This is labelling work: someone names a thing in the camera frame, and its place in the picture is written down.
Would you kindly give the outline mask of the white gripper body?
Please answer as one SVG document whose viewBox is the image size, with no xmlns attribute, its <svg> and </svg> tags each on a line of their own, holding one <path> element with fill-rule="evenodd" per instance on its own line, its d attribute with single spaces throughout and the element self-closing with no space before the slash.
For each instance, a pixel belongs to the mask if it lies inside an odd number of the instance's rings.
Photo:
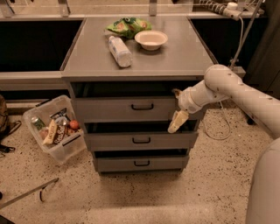
<svg viewBox="0 0 280 224">
<path fill-rule="evenodd" d="M 189 114 L 194 114 L 202 109 L 202 107 L 196 104 L 192 98 L 192 89 L 190 87 L 180 91 L 177 99 L 179 107 L 182 110 L 187 111 Z"/>
</svg>

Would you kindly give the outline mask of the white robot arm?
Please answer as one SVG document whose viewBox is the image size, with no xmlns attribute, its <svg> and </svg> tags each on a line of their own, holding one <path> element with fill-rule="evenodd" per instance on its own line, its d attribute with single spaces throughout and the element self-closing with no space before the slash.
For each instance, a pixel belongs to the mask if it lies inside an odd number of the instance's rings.
<svg viewBox="0 0 280 224">
<path fill-rule="evenodd" d="M 280 224 L 280 101 L 244 84 L 230 68 L 219 64 L 206 70 L 204 80 L 175 95 L 179 110 L 173 114 L 170 133 L 208 103 L 230 99 L 273 138 L 255 165 L 246 224 Z"/>
</svg>

